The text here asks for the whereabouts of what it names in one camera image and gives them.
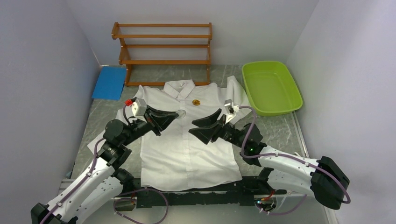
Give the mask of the white shirt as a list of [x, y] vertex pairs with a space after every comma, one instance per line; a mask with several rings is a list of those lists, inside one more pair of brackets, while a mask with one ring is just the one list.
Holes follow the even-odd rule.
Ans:
[[[224, 109], [225, 100], [238, 105], [249, 104], [248, 97], [234, 76], [227, 78], [226, 88], [211, 83], [196, 86], [192, 80], [166, 82], [163, 89], [140, 86], [137, 98], [158, 110], [185, 110], [161, 136], [150, 132], [141, 138], [141, 184], [161, 191], [202, 189], [242, 179], [235, 161], [233, 146], [222, 139], [204, 144], [188, 131], [193, 120]], [[193, 105], [198, 99], [201, 104]]]

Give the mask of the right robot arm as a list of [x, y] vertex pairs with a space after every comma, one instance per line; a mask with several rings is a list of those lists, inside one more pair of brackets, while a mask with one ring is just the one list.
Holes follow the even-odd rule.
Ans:
[[189, 133], [204, 144], [222, 139], [239, 147], [245, 163], [262, 168], [257, 177], [261, 193], [290, 190], [312, 196], [333, 210], [351, 203], [347, 192], [350, 181], [333, 159], [326, 156], [312, 159], [282, 152], [262, 141], [255, 120], [238, 129], [228, 121], [228, 116], [217, 110], [193, 120], [194, 128]]

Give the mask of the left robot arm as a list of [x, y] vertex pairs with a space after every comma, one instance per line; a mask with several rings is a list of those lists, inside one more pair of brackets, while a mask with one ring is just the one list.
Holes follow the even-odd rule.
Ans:
[[94, 144], [93, 159], [87, 169], [63, 192], [47, 204], [31, 210], [34, 224], [81, 224], [111, 198], [128, 196], [136, 188], [134, 177], [121, 165], [131, 154], [127, 146], [147, 133], [161, 135], [184, 110], [166, 112], [148, 105], [124, 106], [124, 119], [113, 119]]

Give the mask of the white round brooch backing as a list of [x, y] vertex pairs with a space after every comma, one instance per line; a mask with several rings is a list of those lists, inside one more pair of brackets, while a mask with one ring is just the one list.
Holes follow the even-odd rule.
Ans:
[[177, 119], [182, 119], [186, 116], [186, 111], [185, 110], [178, 110], [176, 111], [177, 114]]

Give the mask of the yellow brooch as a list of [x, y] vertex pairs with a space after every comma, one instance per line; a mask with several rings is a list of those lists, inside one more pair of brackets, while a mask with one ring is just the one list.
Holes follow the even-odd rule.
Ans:
[[193, 105], [195, 105], [195, 106], [199, 106], [199, 105], [201, 104], [201, 102], [200, 102], [198, 99], [194, 99], [194, 100], [192, 101], [192, 103], [193, 103]]

